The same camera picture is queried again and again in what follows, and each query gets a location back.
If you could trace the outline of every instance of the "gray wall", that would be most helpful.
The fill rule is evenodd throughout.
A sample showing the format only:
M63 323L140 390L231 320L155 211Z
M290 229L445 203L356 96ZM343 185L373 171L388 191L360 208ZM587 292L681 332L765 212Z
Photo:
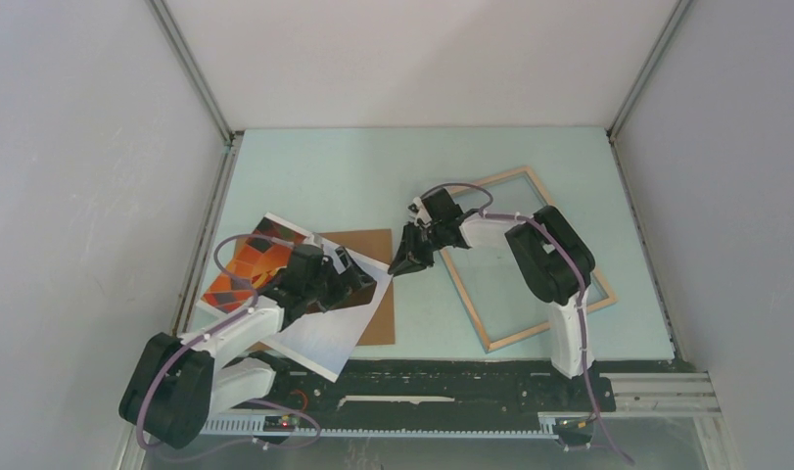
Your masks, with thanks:
M0 468L111 465L221 150L146 2L0 2Z
M619 148L743 463L794 469L794 0L696 2Z

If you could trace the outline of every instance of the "colorful picture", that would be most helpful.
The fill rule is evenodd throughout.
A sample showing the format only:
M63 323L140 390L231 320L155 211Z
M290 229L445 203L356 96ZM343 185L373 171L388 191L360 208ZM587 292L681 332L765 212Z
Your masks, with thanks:
M254 234L280 238L293 243L300 243L309 234L304 230L291 228L265 216L253 230ZM269 282L278 270L287 265L292 249L270 243L260 238L238 240L235 245L235 256L226 268L236 275L250 279L253 288L257 289ZM241 305L252 294L251 291L239 286L224 273L215 278L209 289L204 293L203 301L215 308L229 313Z

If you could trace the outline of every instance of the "white paper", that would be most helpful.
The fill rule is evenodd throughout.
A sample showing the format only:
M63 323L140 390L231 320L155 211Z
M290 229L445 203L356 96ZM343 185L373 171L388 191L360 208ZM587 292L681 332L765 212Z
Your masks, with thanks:
M268 213L264 217L305 237L311 235L309 231L275 214ZM334 265L337 269L341 269L342 264L335 255L339 245L327 239L322 239L321 242L325 253L330 254ZM370 304L308 314L293 322L284 331L267 338L256 339L331 382L336 382L339 378L339 373L348 362L353 348L356 347L356 343L359 342L359 338L362 337L362 333L382 302L392 277L388 274L388 266L383 262L350 249L348 253L377 283Z

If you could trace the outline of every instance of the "white panel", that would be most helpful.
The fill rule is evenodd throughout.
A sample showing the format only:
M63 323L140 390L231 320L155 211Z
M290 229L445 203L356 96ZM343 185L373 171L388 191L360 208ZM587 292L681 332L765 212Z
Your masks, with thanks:
M609 125L676 0L180 0L236 129Z
M222 143L143 0L0 2L0 469L100 469Z

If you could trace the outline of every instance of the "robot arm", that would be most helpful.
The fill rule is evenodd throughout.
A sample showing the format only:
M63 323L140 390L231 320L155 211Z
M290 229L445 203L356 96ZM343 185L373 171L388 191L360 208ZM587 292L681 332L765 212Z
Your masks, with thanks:
M154 336L122 397L120 416L136 424L145 407L143 429L182 448L200 434L210 416L267 395L276 374L270 365L252 357L231 363L308 311L341 308L351 294L375 283L344 248L335 255L342 272L320 247L297 245L287 267L265 286L255 305L179 337ZM168 361L173 364L163 375ZM144 405L152 388L154 394Z
M580 292L575 273L543 235L531 224L516 218L487 218L478 210L463 211L441 188L408 207L411 220L402 229L402 239L389 273L400 276L434 265L434 252L444 247L511 249L521 274L532 293L552 305L552 364L572 378L584 372L580 319L576 311L579 296L586 314L586 292ZM563 247L589 285L595 259L559 210L546 206L532 216ZM591 354L586 354L592 363Z

